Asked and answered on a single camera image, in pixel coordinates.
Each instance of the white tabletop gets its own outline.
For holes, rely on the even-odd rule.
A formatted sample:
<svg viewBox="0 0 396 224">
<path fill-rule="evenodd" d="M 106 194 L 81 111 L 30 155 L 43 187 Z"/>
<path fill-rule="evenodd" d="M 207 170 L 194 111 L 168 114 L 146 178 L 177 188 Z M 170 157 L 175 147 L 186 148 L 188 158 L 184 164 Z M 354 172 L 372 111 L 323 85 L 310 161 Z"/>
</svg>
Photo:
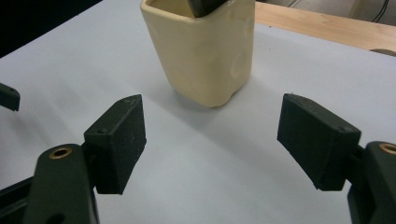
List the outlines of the white tabletop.
<svg viewBox="0 0 396 224">
<path fill-rule="evenodd" d="M 102 223 L 350 223 L 342 192 L 316 190 L 276 141 L 282 96 L 299 94 L 396 142 L 396 58 L 256 25 L 250 80 L 220 108 L 168 84 L 138 0 L 105 0 L 0 59 L 21 109 L 0 107 L 0 189 L 43 151 L 83 143 L 120 98 L 142 94 L 148 143 L 122 196 L 97 195 Z"/>
</svg>

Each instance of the wooden edge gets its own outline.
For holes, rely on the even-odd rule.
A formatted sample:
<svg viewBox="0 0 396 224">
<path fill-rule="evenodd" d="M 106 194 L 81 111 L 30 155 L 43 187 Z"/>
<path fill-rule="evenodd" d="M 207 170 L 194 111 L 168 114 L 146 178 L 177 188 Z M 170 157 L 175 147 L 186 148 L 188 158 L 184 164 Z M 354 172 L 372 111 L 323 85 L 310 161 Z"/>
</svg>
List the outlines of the wooden edge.
<svg viewBox="0 0 396 224">
<path fill-rule="evenodd" d="M 256 22 L 360 49 L 396 51 L 396 27 L 256 2 Z"/>
</svg>

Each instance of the black cable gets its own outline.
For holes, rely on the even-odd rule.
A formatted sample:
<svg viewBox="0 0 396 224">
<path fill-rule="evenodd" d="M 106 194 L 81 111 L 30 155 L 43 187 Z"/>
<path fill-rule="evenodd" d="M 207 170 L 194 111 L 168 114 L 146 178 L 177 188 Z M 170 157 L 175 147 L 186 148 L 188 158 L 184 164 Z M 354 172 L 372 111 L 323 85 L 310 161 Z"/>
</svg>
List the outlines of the black cable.
<svg viewBox="0 0 396 224">
<path fill-rule="evenodd" d="M 384 5 L 382 6 L 382 8 L 379 11 L 379 13 L 372 20 L 372 22 L 379 22 L 379 20 L 381 20 L 382 16 L 384 15 L 385 11 L 387 10 L 388 2 L 389 2 L 389 0 L 385 0 Z"/>
</svg>

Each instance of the ceramic cup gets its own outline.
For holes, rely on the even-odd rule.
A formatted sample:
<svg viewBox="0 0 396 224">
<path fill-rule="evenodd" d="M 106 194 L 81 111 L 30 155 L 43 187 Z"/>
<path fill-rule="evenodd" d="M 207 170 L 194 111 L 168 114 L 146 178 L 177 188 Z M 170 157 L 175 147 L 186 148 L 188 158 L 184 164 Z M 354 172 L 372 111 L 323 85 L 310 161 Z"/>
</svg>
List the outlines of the ceramic cup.
<svg viewBox="0 0 396 224">
<path fill-rule="evenodd" d="M 171 86 L 198 104 L 224 105 L 248 80 L 254 0 L 229 0 L 194 18 L 188 0 L 142 0 L 152 43 Z"/>
</svg>

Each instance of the brass screw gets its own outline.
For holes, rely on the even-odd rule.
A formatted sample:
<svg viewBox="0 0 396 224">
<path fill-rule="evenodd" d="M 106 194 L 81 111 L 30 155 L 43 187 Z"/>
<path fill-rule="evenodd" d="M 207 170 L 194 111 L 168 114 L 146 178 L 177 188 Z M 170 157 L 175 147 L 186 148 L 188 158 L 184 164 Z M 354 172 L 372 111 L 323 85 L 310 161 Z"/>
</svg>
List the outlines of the brass screw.
<svg viewBox="0 0 396 224">
<path fill-rule="evenodd" d="M 49 158 L 52 160 L 59 160 L 70 155 L 72 151 L 73 150 L 70 147 L 56 148 L 53 151 L 51 151 L 51 153 L 49 154 Z"/>
<path fill-rule="evenodd" d="M 382 144 L 379 144 L 379 148 L 388 152 L 389 154 L 396 155 L 396 146 L 393 144 L 382 143 Z"/>
</svg>

